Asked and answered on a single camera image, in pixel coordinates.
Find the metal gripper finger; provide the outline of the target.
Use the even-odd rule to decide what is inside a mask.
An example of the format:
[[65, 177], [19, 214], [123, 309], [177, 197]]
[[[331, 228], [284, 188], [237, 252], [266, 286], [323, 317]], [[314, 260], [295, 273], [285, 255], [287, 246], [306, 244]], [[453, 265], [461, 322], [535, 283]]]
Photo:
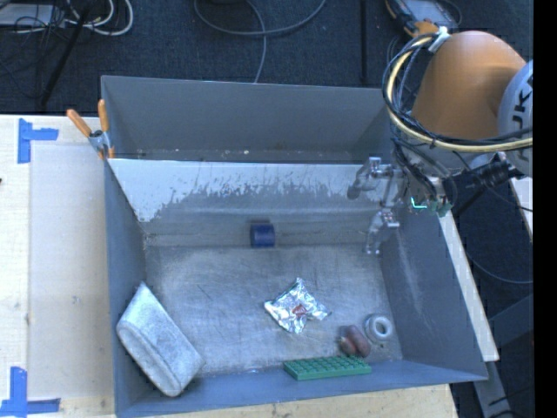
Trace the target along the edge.
[[400, 222], [393, 209], [378, 211], [370, 222], [366, 234], [364, 252], [369, 255], [380, 255], [381, 246], [399, 228]]
[[357, 199], [362, 192], [373, 189], [373, 184], [387, 177], [387, 171], [382, 167], [379, 157], [368, 157], [364, 164], [357, 170], [355, 180], [347, 189], [347, 198]]

